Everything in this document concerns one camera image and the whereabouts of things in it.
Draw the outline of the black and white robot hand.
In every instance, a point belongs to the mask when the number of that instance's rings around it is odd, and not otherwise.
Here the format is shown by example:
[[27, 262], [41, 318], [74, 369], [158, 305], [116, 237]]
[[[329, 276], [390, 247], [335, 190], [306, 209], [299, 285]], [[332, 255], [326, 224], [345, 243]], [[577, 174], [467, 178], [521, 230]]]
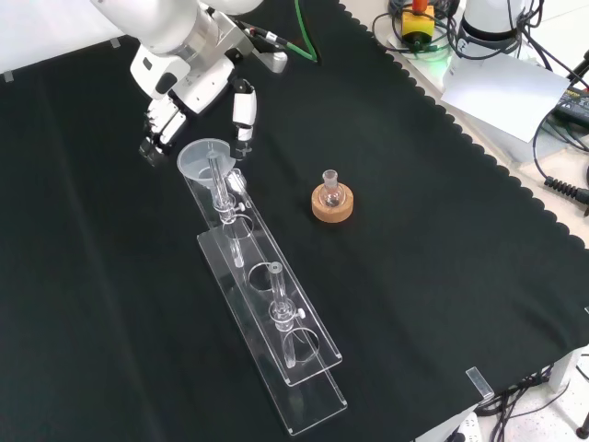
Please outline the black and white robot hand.
[[131, 74], [141, 90], [151, 98], [144, 115], [144, 135], [139, 154], [153, 167], [167, 158], [176, 138], [191, 114], [198, 116], [226, 91], [234, 93], [233, 124], [237, 145], [248, 145], [253, 138], [257, 117], [255, 88], [235, 76], [232, 50], [205, 70], [192, 69], [177, 55], [155, 55], [140, 46], [131, 64]]

